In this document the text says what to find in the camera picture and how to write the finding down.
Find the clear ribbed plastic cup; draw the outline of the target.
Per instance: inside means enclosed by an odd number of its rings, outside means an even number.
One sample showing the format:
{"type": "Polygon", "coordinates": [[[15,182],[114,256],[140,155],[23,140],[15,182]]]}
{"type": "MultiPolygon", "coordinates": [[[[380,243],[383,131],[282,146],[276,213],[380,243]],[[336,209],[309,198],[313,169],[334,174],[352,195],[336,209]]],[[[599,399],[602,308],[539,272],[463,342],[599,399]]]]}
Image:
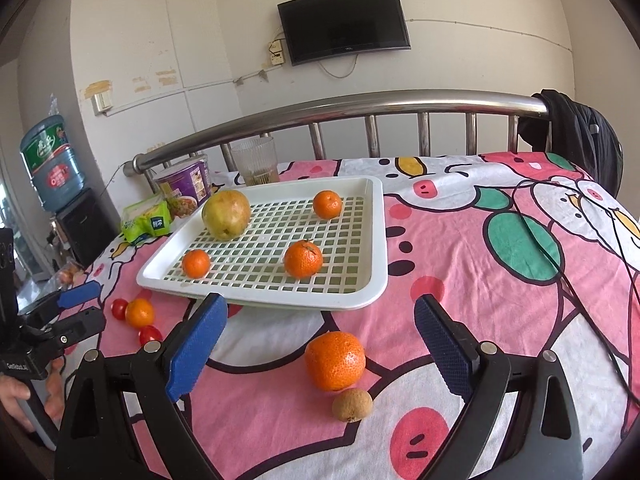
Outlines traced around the clear ribbed plastic cup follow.
{"type": "Polygon", "coordinates": [[[231,144],[231,154],[247,186],[279,181],[276,144],[271,136],[235,141],[231,144]]]}

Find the orange tangerine under gripper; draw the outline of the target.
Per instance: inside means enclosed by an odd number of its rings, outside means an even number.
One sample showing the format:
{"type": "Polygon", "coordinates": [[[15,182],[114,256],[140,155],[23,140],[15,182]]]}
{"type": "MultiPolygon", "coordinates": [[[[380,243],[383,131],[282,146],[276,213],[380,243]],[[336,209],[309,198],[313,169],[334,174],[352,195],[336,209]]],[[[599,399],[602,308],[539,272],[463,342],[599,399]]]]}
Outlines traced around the orange tangerine under gripper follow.
{"type": "Polygon", "coordinates": [[[358,382],[366,368],[366,352],[350,333],[327,332],[314,338],[305,349],[306,369],[315,387],[341,391],[358,382]]]}

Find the large yellow pear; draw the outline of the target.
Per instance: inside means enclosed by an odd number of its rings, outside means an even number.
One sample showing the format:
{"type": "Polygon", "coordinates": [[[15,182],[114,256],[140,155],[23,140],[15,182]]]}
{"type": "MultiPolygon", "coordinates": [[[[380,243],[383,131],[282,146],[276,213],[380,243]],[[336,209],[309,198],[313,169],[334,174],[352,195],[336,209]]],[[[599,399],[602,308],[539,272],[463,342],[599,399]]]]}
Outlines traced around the large yellow pear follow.
{"type": "Polygon", "coordinates": [[[239,191],[219,191],[204,204],[202,220],[215,240],[230,242],[241,236],[248,227],[250,202],[239,191]]]}

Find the small tangerine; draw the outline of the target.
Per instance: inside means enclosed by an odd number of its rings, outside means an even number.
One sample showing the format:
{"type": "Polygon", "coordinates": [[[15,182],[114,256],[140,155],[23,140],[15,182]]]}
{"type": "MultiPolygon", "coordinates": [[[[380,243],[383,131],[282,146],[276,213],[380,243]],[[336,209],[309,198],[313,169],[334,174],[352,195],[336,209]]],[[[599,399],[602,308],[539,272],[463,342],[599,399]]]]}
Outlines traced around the small tangerine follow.
{"type": "Polygon", "coordinates": [[[188,250],[181,259],[181,269],[191,280],[204,278],[211,266],[209,255],[203,249],[188,250]]]}
{"type": "Polygon", "coordinates": [[[149,300],[137,298],[127,304],[125,311],[126,323],[136,330],[152,325],[155,321],[155,310],[149,300]]]}

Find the wall power socket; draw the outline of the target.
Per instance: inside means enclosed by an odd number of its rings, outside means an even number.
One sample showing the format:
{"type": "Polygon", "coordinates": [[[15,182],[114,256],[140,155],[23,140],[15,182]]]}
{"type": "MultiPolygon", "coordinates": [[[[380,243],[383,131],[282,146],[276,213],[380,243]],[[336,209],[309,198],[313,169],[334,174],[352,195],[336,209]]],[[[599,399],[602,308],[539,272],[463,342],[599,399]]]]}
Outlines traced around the wall power socket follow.
{"type": "Polygon", "coordinates": [[[281,39],[275,39],[268,46],[270,64],[272,66],[280,66],[285,63],[284,47],[281,39]]]}

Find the blue water dispenser bottle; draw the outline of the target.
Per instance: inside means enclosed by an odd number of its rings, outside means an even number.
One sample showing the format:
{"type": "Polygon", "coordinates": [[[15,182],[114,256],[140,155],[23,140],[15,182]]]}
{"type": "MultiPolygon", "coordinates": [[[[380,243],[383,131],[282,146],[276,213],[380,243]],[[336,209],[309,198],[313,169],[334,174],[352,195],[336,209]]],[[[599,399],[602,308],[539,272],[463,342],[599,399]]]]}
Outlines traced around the blue water dispenser bottle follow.
{"type": "Polygon", "coordinates": [[[43,209],[56,214],[85,187],[85,175],[66,136],[64,118],[52,115],[30,128],[20,150],[43,209]]]}

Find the purple instant noodle cup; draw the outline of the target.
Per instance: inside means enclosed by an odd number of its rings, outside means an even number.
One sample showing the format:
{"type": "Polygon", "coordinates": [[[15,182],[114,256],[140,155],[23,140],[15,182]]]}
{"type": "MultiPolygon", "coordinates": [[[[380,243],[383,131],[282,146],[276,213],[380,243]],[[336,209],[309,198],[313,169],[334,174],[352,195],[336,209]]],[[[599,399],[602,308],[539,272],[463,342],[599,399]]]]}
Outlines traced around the purple instant noodle cup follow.
{"type": "Polygon", "coordinates": [[[172,218],[189,217],[210,196],[208,158],[191,157],[160,171],[154,182],[162,192],[172,218]]]}

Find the wall light switch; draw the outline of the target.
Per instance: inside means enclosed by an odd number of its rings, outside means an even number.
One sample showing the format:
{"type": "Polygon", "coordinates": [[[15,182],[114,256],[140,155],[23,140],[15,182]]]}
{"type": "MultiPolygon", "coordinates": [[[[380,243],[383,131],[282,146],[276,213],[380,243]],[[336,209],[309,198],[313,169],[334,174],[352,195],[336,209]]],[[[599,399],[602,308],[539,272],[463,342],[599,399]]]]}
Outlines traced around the wall light switch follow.
{"type": "Polygon", "coordinates": [[[91,97],[94,114],[106,115],[113,108],[113,99],[111,90],[104,90],[95,93],[91,97]]]}

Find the red cherry tomato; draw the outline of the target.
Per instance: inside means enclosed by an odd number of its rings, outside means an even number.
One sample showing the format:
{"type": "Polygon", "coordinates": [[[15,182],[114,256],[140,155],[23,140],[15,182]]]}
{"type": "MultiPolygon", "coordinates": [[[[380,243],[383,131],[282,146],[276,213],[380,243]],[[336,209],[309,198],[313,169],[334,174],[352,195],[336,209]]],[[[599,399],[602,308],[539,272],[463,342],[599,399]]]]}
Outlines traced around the red cherry tomato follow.
{"type": "Polygon", "coordinates": [[[128,301],[124,298],[116,298],[111,304],[111,312],[114,318],[119,321],[126,320],[128,301]]]}
{"type": "Polygon", "coordinates": [[[143,326],[138,331],[138,339],[141,347],[144,347],[148,342],[158,341],[162,342],[164,337],[160,330],[153,325],[143,326]]]}

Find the medium orange tangerine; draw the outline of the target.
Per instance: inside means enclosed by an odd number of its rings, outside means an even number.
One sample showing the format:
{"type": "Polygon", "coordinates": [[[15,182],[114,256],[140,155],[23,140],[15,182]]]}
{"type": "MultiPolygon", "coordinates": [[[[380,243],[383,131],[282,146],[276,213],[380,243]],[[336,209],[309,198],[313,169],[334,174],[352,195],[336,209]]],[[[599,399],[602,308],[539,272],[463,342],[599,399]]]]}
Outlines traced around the medium orange tangerine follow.
{"type": "Polygon", "coordinates": [[[320,271],[322,264],[322,252],[310,240],[299,240],[291,244],[283,257],[285,272],[296,280],[310,278],[320,271]]]}

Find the large orange tangerine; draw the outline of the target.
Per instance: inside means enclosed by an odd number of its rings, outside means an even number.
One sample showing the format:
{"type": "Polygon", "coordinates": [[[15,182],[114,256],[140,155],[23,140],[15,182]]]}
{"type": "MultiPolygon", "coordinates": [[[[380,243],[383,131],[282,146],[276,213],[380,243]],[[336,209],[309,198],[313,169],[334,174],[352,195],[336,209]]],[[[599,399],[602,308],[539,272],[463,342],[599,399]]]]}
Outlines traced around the large orange tangerine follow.
{"type": "Polygon", "coordinates": [[[314,213],[323,220],[332,220],[337,218],[343,209],[343,201],[334,191],[320,191],[312,201],[314,213]]]}

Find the black water dispenser cabinet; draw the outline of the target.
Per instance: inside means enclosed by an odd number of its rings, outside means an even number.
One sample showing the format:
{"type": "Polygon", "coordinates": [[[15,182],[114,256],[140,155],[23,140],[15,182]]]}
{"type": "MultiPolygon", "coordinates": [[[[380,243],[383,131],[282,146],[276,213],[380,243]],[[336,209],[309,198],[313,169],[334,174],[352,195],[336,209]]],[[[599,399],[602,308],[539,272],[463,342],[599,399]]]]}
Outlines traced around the black water dispenser cabinet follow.
{"type": "Polygon", "coordinates": [[[82,190],[58,211],[55,222],[82,266],[90,266],[117,235],[91,188],[82,190]]]}

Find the steel bed headboard rail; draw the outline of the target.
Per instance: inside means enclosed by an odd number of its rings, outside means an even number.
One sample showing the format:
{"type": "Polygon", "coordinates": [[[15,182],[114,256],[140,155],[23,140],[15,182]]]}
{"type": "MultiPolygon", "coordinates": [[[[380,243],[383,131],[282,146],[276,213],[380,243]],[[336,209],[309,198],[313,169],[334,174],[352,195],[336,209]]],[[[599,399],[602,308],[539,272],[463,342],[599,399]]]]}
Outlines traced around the steel bed headboard rail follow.
{"type": "Polygon", "coordinates": [[[233,171],[236,165],[231,155],[232,142],[296,127],[309,130],[314,157],[324,159],[326,150],[321,125],[352,118],[364,121],[368,153],[378,157],[378,118],[383,115],[416,115],[419,153],[428,156],[431,154],[430,118],[433,114],[448,113],[465,117],[465,153],[469,155],[477,153],[477,117],[480,115],[509,119],[506,147],[512,153],[518,150],[518,121],[521,118],[549,118],[548,107],[540,99],[503,92],[409,89],[349,94],[265,110],[189,134],[149,153],[137,154],[124,163],[122,172],[127,177],[138,176],[155,166],[216,146],[221,149],[227,168],[233,171]]]}

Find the green snack packet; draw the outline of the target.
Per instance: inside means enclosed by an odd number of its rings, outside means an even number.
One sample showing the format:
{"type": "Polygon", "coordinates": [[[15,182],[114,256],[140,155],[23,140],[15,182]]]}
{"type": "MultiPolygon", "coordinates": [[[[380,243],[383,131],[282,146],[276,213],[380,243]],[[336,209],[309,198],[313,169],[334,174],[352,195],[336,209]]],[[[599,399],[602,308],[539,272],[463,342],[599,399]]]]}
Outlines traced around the green snack packet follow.
{"type": "Polygon", "coordinates": [[[162,194],[154,194],[122,211],[122,235],[129,245],[137,245],[149,237],[170,232],[171,213],[162,194]]]}

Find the brown longan fruit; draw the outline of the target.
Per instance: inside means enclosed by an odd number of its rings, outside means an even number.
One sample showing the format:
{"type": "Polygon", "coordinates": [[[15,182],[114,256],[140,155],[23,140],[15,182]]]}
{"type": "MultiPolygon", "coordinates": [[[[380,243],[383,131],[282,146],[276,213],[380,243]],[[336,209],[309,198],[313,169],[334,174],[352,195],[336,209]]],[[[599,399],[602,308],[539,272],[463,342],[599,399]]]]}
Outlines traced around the brown longan fruit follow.
{"type": "Polygon", "coordinates": [[[340,422],[359,422],[372,413],[373,399],[366,390],[346,389],[334,398],[331,410],[340,422]]]}

